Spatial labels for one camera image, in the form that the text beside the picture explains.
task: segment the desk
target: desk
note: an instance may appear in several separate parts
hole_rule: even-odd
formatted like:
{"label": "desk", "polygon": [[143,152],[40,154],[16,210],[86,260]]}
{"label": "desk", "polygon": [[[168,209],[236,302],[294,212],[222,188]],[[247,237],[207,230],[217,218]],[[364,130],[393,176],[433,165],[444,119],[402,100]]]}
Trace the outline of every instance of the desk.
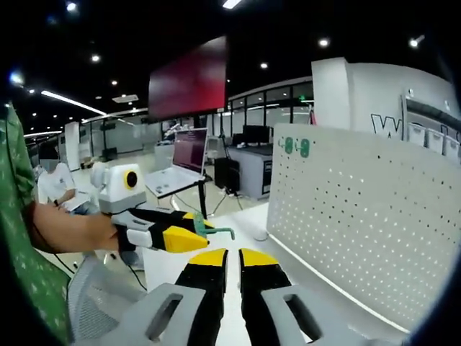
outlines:
{"label": "desk", "polygon": [[269,197],[272,176],[272,145],[228,149],[240,164],[240,191],[257,200]]}
{"label": "desk", "polygon": [[[370,338],[387,339],[395,343],[406,336],[385,322],[377,319],[355,303],[332,288],[316,274],[298,262],[272,239],[257,241],[266,229],[268,203],[210,220],[217,227],[231,227],[236,233],[232,241],[229,234],[212,234],[208,237],[210,245],[207,250],[225,247],[228,253],[227,291],[224,297],[224,317],[216,342],[217,346],[250,345],[246,333],[245,321],[241,317],[241,296],[238,288],[240,266],[238,250],[255,249],[277,258],[293,284],[299,283],[329,302],[343,317],[350,328]],[[143,249],[144,267],[148,290],[151,291],[161,283],[175,283],[179,273],[185,268],[189,259],[201,251],[185,254],[169,254],[162,251]]]}

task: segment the white desk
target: white desk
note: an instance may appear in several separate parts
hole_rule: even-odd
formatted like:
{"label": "white desk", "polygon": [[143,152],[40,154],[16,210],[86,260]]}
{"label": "white desk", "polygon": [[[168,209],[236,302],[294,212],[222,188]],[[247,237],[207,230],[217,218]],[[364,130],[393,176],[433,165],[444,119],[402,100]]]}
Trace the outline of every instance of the white desk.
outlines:
{"label": "white desk", "polygon": [[[268,203],[211,219],[216,227],[231,227],[236,233],[235,241],[232,241],[230,234],[227,233],[212,234],[208,237],[210,240],[208,250],[223,247],[229,250],[227,288],[224,298],[225,314],[221,320],[216,345],[250,345],[245,321],[241,316],[241,295],[238,288],[240,280],[238,250],[240,248],[255,249],[277,258],[293,284],[302,284],[316,292],[319,298],[329,301],[343,316],[344,322],[361,334],[370,338],[382,338],[397,343],[405,337],[404,333],[370,315],[340,294],[272,239],[254,240],[252,234],[260,236],[266,228],[267,207]],[[202,251],[204,250],[185,254],[169,254],[143,249],[148,290],[154,289],[161,283],[175,283],[189,259]]]}

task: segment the laptop screen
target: laptop screen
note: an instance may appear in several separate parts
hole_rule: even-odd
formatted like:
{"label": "laptop screen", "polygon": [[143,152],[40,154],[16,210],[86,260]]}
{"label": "laptop screen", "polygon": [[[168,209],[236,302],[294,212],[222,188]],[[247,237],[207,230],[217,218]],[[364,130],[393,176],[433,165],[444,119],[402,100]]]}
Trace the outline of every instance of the laptop screen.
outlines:
{"label": "laptop screen", "polygon": [[190,169],[191,171],[201,174],[206,147],[206,128],[176,133],[173,165]]}

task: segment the computer monitor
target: computer monitor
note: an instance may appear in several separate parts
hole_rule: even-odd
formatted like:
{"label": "computer monitor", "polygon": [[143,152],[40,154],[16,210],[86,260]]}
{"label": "computer monitor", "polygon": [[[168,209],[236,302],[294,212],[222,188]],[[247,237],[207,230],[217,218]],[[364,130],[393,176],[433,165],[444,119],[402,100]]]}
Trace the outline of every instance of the computer monitor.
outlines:
{"label": "computer monitor", "polygon": [[179,131],[174,142],[173,165],[203,175],[207,128]]}
{"label": "computer monitor", "polygon": [[268,143],[269,127],[260,125],[244,125],[243,134],[247,143]]}

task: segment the red display screen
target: red display screen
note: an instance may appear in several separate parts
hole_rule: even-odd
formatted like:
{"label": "red display screen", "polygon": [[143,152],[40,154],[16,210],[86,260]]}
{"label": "red display screen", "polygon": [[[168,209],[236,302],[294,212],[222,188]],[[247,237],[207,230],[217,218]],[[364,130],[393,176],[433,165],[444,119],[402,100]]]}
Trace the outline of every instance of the red display screen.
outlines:
{"label": "red display screen", "polygon": [[226,39],[219,37],[152,72],[149,117],[162,121],[223,108],[226,61]]}

